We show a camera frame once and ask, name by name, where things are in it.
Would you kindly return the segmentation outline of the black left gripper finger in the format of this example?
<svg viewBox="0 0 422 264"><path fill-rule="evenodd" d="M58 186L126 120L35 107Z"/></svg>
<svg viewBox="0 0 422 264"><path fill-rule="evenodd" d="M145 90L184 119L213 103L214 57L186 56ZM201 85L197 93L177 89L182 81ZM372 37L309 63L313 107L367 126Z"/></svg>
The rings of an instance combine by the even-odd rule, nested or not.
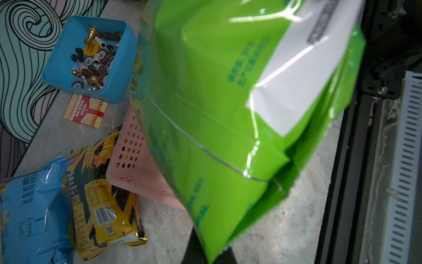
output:
<svg viewBox="0 0 422 264"><path fill-rule="evenodd" d="M208 264L200 240L195 229L192 229L189 242L185 251L182 264ZM224 250L213 262L213 264L237 264L232 247Z"/></svg>

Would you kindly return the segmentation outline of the black yellow potato chips bag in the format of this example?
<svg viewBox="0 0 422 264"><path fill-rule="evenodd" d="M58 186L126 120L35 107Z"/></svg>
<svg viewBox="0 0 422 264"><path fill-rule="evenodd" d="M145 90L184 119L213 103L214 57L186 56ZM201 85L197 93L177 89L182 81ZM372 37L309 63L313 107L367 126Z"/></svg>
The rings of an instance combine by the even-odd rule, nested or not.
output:
<svg viewBox="0 0 422 264"><path fill-rule="evenodd" d="M85 261L115 244L138 246L148 242L136 194L106 179L120 131L116 128L104 139L72 150L68 156L76 248Z"/></svg>

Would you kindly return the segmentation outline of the blue potato chips bag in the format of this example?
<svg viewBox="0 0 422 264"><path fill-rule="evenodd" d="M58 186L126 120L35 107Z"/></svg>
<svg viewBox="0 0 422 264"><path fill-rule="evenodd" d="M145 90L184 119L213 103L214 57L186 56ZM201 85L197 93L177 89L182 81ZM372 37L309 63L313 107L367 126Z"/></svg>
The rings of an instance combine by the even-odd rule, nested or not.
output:
<svg viewBox="0 0 422 264"><path fill-rule="evenodd" d="M1 185L1 263L72 263L67 162L57 157Z"/></svg>

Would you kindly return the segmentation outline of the green potato chips bag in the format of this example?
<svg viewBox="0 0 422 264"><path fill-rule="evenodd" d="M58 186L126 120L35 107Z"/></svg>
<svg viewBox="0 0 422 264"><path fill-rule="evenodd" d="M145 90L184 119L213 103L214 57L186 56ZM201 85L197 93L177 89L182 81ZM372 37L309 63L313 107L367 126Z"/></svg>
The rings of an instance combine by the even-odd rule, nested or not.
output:
<svg viewBox="0 0 422 264"><path fill-rule="evenodd" d="M148 1L131 105L213 264L284 200L349 105L363 1Z"/></svg>

